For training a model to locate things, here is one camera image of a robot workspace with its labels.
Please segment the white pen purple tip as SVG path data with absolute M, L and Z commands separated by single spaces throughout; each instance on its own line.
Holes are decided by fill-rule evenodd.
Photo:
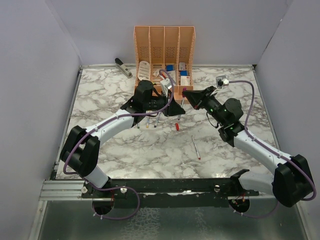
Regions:
M 182 100 L 181 100 L 181 104 L 180 104 L 180 107 L 181 107 L 182 109 L 183 109 L 183 107 L 184 107 L 184 102 L 185 102 L 185 98 L 183 97 Z M 177 117 L 177 120 L 178 120 L 178 121 L 181 119 L 181 116 L 182 116 L 182 114 L 178 115 L 178 117 Z

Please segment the white pen blue tip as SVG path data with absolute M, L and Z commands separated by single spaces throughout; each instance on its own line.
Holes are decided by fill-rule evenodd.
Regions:
M 156 117 L 156 120 L 155 120 L 155 123 L 154 123 L 154 128 L 157 127 L 158 123 L 159 123 L 159 120 L 160 120 L 160 117 L 161 117 L 161 112 L 158 113 L 157 117 Z

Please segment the white pen yellow tip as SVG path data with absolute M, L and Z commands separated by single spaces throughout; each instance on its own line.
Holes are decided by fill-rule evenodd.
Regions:
M 146 118 L 146 128 L 149 128 L 150 126 L 150 117 Z

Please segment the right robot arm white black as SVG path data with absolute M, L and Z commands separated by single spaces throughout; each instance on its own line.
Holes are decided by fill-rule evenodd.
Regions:
M 240 196 L 247 189 L 272 194 L 285 207 L 292 207 L 299 201 L 313 200 L 317 193 L 312 174 L 305 157 L 298 154 L 291 156 L 255 137 L 246 126 L 240 122 L 243 116 L 241 102 L 229 98 L 221 104 L 215 98 L 215 87 L 204 90 L 184 90 L 182 95 L 191 106 L 204 109 L 218 123 L 221 139 L 230 146 L 242 150 L 264 165 L 272 177 L 246 176 L 230 182 L 229 189 Z

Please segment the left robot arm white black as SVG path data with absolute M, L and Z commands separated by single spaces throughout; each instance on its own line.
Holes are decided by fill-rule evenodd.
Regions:
M 174 100 L 175 82 L 166 78 L 161 81 L 162 92 L 158 93 L 153 83 L 142 80 L 133 96 L 111 117 L 87 128 L 73 127 L 59 159 L 64 167 L 93 184 L 97 196 L 106 197 L 111 190 L 107 176 L 98 167 L 100 147 L 120 132 L 140 123 L 144 117 L 163 113 L 166 117 L 185 114 L 185 110 Z

